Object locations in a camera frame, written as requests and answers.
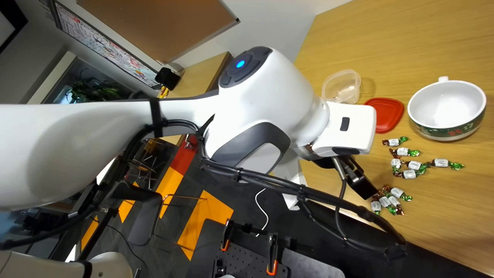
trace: plastic food container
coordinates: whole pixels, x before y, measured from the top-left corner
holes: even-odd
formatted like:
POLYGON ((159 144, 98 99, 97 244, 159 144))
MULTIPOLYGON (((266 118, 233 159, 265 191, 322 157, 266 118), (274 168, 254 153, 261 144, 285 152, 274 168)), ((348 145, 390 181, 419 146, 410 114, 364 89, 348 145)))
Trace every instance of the plastic food container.
POLYGON ((328 76, 321 97, 326 101, 355 104, 360 98, 360 75, 351 69, 328 76))

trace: pegboard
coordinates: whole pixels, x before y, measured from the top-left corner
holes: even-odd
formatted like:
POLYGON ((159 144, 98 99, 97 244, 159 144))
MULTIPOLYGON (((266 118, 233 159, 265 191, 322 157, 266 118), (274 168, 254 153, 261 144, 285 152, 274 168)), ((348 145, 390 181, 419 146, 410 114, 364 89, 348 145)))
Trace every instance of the pegboard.
POLYGON ((250 250, 230 243, 227 251, 218 251, 214 261, 212 277, 217 273, 217 262, 221 260, 225 269, 224 275, 230 274, 235 278, 288 278, 289 269, 278 262, 276 276, 270 276, 266 272, 268 259, 250 250))

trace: desk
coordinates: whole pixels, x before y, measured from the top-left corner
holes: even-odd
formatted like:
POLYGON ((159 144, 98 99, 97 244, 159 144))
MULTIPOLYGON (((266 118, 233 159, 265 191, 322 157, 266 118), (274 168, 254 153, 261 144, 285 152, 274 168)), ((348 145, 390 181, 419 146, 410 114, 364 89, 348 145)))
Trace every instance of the desk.
MULTIPOLYGON (((384 218, 410 242, 494 276, 494 1, 354 0, 316 16, 295 65, 317 94, 330 74, 354 69, 362 77, 359 104, 390 97, 406 107, 420 88, 448 75, 480 86, 487 109, 480 129, 458 142, 418 135, 407 112, 398 126, 376 135, 372 151, 356 159, 376 186, 391 184, 413 196, 405 216, 384 218), (430 169, 416 180, 391 175, 382 139, 408 136, 417 160, 444 157, 465 168, 430 169)), ((310 187, 338 195, 336 171, 302 161, 310 187)), ((352 190, 345 199, 370 208, 352 190)))
MULTIPOLYGON (((223 69, 232 59, 229 52, 224 52, 207 60, 185 68, 177 87, 168 93, 167 98, 192 97, 218 88, 218 78, 223 69)), ((163 137, 175 145, 179 145, 182 135, 163 137)))

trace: red lid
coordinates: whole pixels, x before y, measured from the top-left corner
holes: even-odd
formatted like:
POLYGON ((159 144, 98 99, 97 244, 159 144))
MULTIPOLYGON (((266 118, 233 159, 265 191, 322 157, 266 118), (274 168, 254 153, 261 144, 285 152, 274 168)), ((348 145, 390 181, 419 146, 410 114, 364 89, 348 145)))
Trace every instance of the red lid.
POLYGON ((403 103, 392 98, 375 97, 371 98, 365 105, 370 105, 376 110, 376 133, 386 133, 398 124, 405 109, 403 103))

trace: white wall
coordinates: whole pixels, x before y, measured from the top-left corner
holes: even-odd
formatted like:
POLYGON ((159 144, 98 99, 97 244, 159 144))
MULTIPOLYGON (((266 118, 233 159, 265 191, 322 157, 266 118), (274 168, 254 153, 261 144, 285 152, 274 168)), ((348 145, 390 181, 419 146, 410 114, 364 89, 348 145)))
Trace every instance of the white wall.
MULTIPOLYGON (((43 28, 44 32, 54 34, 60 41, 62 41, 67 50, 74 53, 78 58, 84 60, 86 63, 97 68, 115 81, 127 86, 134 91, 142 90, 151 95, 157 94, 154 90, 152 90, 144 83, 130 76, 110 61, 101 57, 69 35, 57 29, 55 23, 46 17, 46 11, 38 1, 16 0, 16 2, 30 22, 35 22, 37 25, 43 28)), ((116 43, 120 44, 123 48, 127 49, 127 51, 147 63, 151 68, 154 68, 157 71, 161 69, 162 66, 160 66, 159 63, 157 63, 155 60, 153 60, 141 50, 136 48, 134 45, 129 43, 126 39, 124 39, 118 33, 106 26, 104 23, 99 21, 96 17, 87 12, 81 6, 77 5, 76 0, 59 0, 59 2, 61 2, 72 12, 89 22, 103 34, 114 40, 116 43)))
POLYGON ((63 54, 62 48, 55 35, 28 22, 0 54, 0 103, 19 103, 33 94, 49 74, 47 68, 63 54))
POLYGON ((175 60, 183 67, 230 51, 270 46, 295 61, 314 17, 351 0, 223 0, 240 24, 175 60))

